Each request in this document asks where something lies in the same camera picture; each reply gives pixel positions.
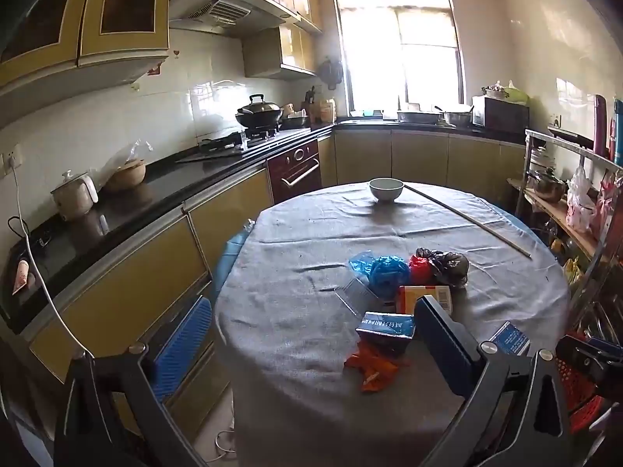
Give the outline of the dark red built-in oven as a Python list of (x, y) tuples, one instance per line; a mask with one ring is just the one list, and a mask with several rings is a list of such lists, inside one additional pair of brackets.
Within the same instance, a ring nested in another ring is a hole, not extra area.
[(270, 158), (267, 167), (275, 204), (322, 188), (317, 139)]

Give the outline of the orange wrapper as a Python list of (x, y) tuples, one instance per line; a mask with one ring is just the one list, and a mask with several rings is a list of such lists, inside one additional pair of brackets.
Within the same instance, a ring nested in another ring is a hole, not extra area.
[(362, 393), (377, 393), (390, 386), (402, 367), (409, 362), (401, 356), (391, 356), (370, 342), (357, 342), (357, 351), (344, 362), (344, 367), (357, 370), (361, 377)]

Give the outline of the brown clay pot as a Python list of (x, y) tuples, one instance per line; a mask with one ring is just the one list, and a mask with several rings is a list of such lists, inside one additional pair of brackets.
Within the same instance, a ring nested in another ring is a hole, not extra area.
[(133, 159), (120, 167), (106, 182), (104, 190), (110, 193), (123, 192), (139, 186), (146, 176), (144, 159)]

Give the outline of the range hood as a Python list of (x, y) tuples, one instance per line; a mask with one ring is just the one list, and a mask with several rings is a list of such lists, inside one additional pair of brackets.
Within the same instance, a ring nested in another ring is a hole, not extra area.
[(300, 21), (278, 0), (169, 0), (169, 25), (177, 30), (244, 38)]

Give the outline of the yellow upper cabinet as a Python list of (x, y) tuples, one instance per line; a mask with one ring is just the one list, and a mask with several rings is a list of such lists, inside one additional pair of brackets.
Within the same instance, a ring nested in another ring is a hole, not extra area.
[(169, 0), (38, 0), (2, 49), (1, 98), (53, 104), (132, 83), (169, 43)]

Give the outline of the black plastic bag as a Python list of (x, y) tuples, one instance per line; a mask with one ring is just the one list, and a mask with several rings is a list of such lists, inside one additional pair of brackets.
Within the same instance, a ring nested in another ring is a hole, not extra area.
[(415, 255), (427, 259), (436, 284), (455, 289), (466, 287), (470, 263), (463, 254), (418, 248)]

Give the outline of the blue plastic bag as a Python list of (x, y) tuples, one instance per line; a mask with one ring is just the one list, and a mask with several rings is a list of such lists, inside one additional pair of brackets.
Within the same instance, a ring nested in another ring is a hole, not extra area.
[(350, 258), (348, 265), (383, 300), (393, 300), (400, 287), (411, 284), (407, 262), (395, 255), (375, 256), (371, 251), (364, 251)]

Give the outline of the pink white plastic bag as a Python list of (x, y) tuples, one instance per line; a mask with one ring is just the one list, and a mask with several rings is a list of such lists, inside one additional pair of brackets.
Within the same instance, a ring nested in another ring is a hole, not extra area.
[(579, 165), (574, 175), (567, 181), (566, 223), (577, 232), (587, 233), (596, 215), (596, 204), (588, 195), (591, 182), (583, 165)]

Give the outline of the blue white carton box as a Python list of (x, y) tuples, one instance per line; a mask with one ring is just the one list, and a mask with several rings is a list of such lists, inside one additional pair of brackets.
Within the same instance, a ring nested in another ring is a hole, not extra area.
[(359, 337), (384, 352), (399, 356), (414, 339), (416, 323), (413, 315), (366, 311), (356, 332)]

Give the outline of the clear plastic tray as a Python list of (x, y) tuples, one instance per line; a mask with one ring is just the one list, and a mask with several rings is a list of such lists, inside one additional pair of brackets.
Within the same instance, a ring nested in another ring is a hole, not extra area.
[(358, 277), (335, 288), (335, 293), (340, 302), (357, 317), (364, 317), (368, 311), (381, 312), (384, 307), (384, 302)]

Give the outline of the orange cardboard box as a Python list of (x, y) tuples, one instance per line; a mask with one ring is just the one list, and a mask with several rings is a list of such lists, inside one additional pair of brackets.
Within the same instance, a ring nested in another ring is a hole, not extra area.
[(449, 315), (453, 312), (451, 291), (448, 286), (400, 286), (395, 298), (395, 311), (399, 314), (414, 314), (420, 297), (430, 295)]

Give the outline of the steel pot on rack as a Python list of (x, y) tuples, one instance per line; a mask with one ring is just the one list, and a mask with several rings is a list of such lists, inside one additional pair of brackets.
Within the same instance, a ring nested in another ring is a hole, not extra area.
[(529, 170), (528, 176), (532, 181), (532, 189), (539, 198), (556, 204), (566, 193), (567, 184), (554, 175), (552, 168), (545, 171)]

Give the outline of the small blue white box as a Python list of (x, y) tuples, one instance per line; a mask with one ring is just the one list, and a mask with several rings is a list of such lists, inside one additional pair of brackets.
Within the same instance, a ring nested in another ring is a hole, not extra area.
[(529, 337), (511, 321), (505, 321), (490, 336), (489, 342), (506, 354), (526, 355), (530, 348)]

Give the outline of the black wok with lid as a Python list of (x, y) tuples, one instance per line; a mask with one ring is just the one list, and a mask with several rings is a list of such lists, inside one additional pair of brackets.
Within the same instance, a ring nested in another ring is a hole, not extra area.
[(249, 104), (240, 107), (236, 120), (247, 129), (273, 128), (279, 123), (283, 110), (273, 102), (267, 102), (263, 94), (249, 96)]

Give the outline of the red plastic bag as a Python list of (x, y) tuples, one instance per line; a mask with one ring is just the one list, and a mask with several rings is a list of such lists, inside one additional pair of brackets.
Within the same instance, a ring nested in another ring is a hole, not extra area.
[(433, 283), (433, 271), (429, 259), (413, 254), (409, 259), (410, 284), (425, 286)]

